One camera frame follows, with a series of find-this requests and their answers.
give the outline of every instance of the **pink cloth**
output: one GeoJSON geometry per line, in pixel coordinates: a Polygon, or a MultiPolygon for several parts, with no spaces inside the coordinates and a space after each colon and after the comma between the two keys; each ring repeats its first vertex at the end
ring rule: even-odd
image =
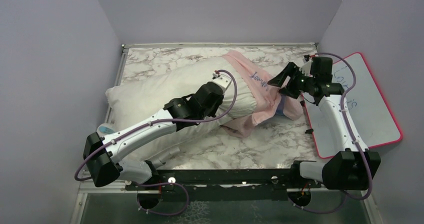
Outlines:
{"type": "MultiPolygon", "coordinates": [[[[256,100],[253,114],[234,119],[223,126],[231,136],[248,137],[258,124],[275,115],[282,97],[278,87],[267,84],[273,76],[253,64],[240,52],[232,50],[222,57],[240,74],[256,100]]],[[[283,113],[286,117],[296,120],[303,114],[303,109],[299,101],[286,97],[283,113]]]]}

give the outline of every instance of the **pillow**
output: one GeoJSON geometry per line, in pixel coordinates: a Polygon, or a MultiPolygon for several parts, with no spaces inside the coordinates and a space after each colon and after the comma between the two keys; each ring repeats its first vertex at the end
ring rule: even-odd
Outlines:
{"type": "MultiPolygon", "coordinates": [[[[134,160],[148,160],[160,152],[206,134],[231,120],[251,115],[256,109],[256,100],[240,74],[223,57],[212,57],[163,75],[108,89],[106,96],[113,110],[114,129],[119,131],[155,114],[171,99],[195,93],[201,85],[209,82],[213,72],[219,69],[229,71],[237,82],[236,103],[228,115],[157,138],[133,151],[128,157],[134,160]]],[[[233,96],[234,85],[231,84],[224,94],[222,105],[216,112],[217,115],[228,109],[233,96]]]]}

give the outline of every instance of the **marble surface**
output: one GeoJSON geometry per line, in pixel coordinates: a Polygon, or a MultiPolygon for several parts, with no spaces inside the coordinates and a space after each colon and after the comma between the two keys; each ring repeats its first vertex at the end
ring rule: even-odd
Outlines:
{"type": "MultiPolygon", "coordinates": [[[[282,65],[303,63],[306,54],[316,49],[310,46],[274,47],[177,47],[130,48],[123,70],[121,84],[144,80],[165,74],[185,65],[230,50],[242,53],[254,64],[272,75],[282,71],[282,65]]],[[[258,125],[251,136],[229,136],[219,128],[199,138],[179,145],[181,150],[161,169],[258,169],[289,168],[294,160],[318,160],[312,135],[305,116],[292,121],[284,116],[258,125]]]]}

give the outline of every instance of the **purple cable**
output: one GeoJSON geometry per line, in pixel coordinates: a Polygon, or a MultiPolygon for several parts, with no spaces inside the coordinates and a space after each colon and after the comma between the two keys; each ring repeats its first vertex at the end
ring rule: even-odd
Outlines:
{"type": "MultiPolygon", "coordinates": [[[[216,121],[216,120],[218,120],[218,119],[222,118],[223,116],[227,115],[227,114],[228,114],[228,112],[229,112],[229,111],[233,108],[234,104],[236,103],[236,98],[237,98],[237,83],[236,83],[236,78],[234,78],[234,76],[233,76],[233,75],[232,75],[229,71],[227,71],[227,70],[222,70],[222,69],[220,69],[220,70],[217,70],[216,72],[218,72],[218,73],[226,73],[226,74],[227,74],[227,75],[231,78],[232,83],[233,83],[233,85],[234,85],[234,98],[232,99],[232,102],[231,102],[231,104],[229,105],[228,109],[227,109],[227,110],[225,110],[225,111],[224,111],[221,115],[218,115],[218,116],[216,116],[216,117],[214,117],[214,118],[211,118],[211,119],[205,119],[205,120],[158,119],[158,120],[154,120],[154,121],[152,121],[150,124],[151,124],[151,125],[153,125],[153,124],[156,124],[156,123],[162,123],[162,122],[207,123],[207,122],[213,122],[213,121],[216,121]]],[[[119,141],[119,140],[121,140],[121,139],[123,139],[123,138],[125,138],[125,137],[127,137],[127,136],[129,136],[129,135],[131,135],[131,134],[133,134],[134,132],[137,132],[137,131],[139,131],[139,130],[141,130],[141,129],[143,129],[143,128],[146,128],[146,127],[148,127],[148,126],[149,126],[149,123],[145,123],[145,124],[143,124],[143,125],[137,126],[136,128],[134,128],[134,129],[132,129],[132,130],[128,131],[127,133],[124,133],[124,134],[122,134],[122,135],[118,136],[118,137],[117,137],[117,138],[115,138],[114,140],[115,140],[115,142],[117,142],[117,141],[119,141]]],[[[97,153],[99,153],[101,150],[103,150],[103,149],[107,148],[107,147],[108,147],[108,146],[110,146],[111,144],[112,144],[111,142],[108,142],[108,143],[106,143],[106,144],[102,145],[101,147],[99,147],[98,149],[96,149],[95,151],[93,151],[90,155],[88,155],[88,156],[87,156],[87,158],[85,158],[85,159],[84,159],[84,161],[81,163],[81,165],[79,165],[79,167],[78,167],[78,169],[76,170],[76,172],[75,172],[75,174],[74,174],[73,178],[74,178],[76,181],[79,181],[79,182],[86,181],[86,180],[90,180],[90,179],[92,178],[91,176],[89,176],[89,177],[84,177],[84,178],[79,178],[79,177],[78,177],[78,174],[79,174],[79,173],[80,173],[80,171],[84,168],[84,166],[87,164],[87,162],[88,162],[91,158],[93,158],[93,156],[94,156],[94,155],[96,155],[97,153]]]]}
{"type": "Polygon", "coordinates": [[[366,170],[366,175],[368,176],[368,191],[366,192],[366,194],[364,195],[364,196],[354,196],[354,195],[351,195],[350,193],[348,193],[347,191],[345,191],[345,190],[341,190],[344,194],[346,194],[348,197],[350,197],[350,198],[352,198],[352,199],[355,199],[355,200],[365,200],[365,199],[367,199],[370,195],[371,195],[371,191],[373,190],[373,176],[371,175],[371,170],[370,170],[370,166],[368,165],[368,161],[367,161],[367,159],[366,159],[366,157],[365,157],[365,154],[364,154],[364,152],[362,151],[362,149],[361,149],[361,147],[360,147],[360,145],[359,145],[359,143],[358,142],[356,142],[357,141],[357,139],[356,139],[356,136],[355,136],[355,134],[354,134],[354,131],[352,130],[352,126],[351,126],[351,124],[349,123],[349,120],[348,120],[348,115],[346,114],[346,112],[344,111],[345,110],[345,97],[346,97],[346,94],[348,93],[348,92],[350,92],[353,88],[354,88],[354,86],[356,85],[356,83],[357,83],[357,76],[355,75],[355,72],[354,72],[354,69],[352,68],[352,66],[343,58],[343,57],[341,57],[341,56],[339,56],[339,55],[336,55],[336,54],[333,54],[333,53],[328,53],[328,52],[319,52],[319,53],[316,53],[316,55],[327,55],[327,56],[333,56],[333,57],[335,57],[335,58],[338,58],[338,59],[340,59],[340,61],[342,61],[342,62],[344,62],[344,64],[346,64],[346,66],[349,68],[349,70],[350,70],[350,72],[352,73],[352,76],[353,76],[353,84],[352,84],[352,86],[351,87],[349,87],[342,95],[341,95],[341,99],[340,99],[340,107],[341,107],[341,113],[342,113],[342,115],[343,115],[343,119],[344,119],[344,122],[346,123],[346,126],[347,126],[347,131],[349,132],[349,134],[350,134],[350,137],[352,138],[352,140],[353,140],[353,143],[355,144],[355,146],[356,146],[356,148],[358,149],[358,152],[359,152],[359,154],[360,154],[360,157],[362,158],[362,161],[363,161],[363,164],[364,164],[364,166],[365,166],[365,170],[366,170]]]}
{"type": "Polygon", "coordinates": [[[140,184],[140,183],[137,183],[137,182],[134,182],[134,183],[139,187],[145,187],[145,188],[158,187],[158,186],[164,186],[164,185],[175,185],[175,186],[179,186],[180,188],[182,188],[182,190],[185,192],[185,205],[182,207],[181,210],[179,210],[177,212],[164,213],[164,212],[158,212],[158,211],[154,211],[154,210],[150,210],[150,209],[144,209],[142,207],[142,205],[140,204],[139,198],[137,197],[137,204],[138,204],[139,210],[146,211],[147,213],[153,213],[153,214],[157,214],[157,215],[161,215],[161,216],[170,217],[170,216],[176,216],[176,215],[183,213],[189,207],[189,203],[190,203],[189,193],[184,188],[184,186],[179,184],[179,183],[162,182],[162,183],[149,184],[149,185],[140,184]]]}
{"type": "Polygon", "coordinates": [[[330,213],[337,212],[338,210],[340,210],[343,207],[343,205],[345,204],[345,202],[347,200],[347,196],[344,195],[343,200],[341,201],[341,203],[336,208],[334,208],[332,210],[313,210],[313,209],[308,209],[308,208],[302,208],[301,206],[295,204],[292,201],[292,199],[289,198],[288,200],[293,204],[294,207],[296,207],[296,208],[298,208],[298,209],[300,209],[302,211],[305,211],[305,212],[308,212],[308,213],[315,213],[315,214],[330,214],[330,213]]]}

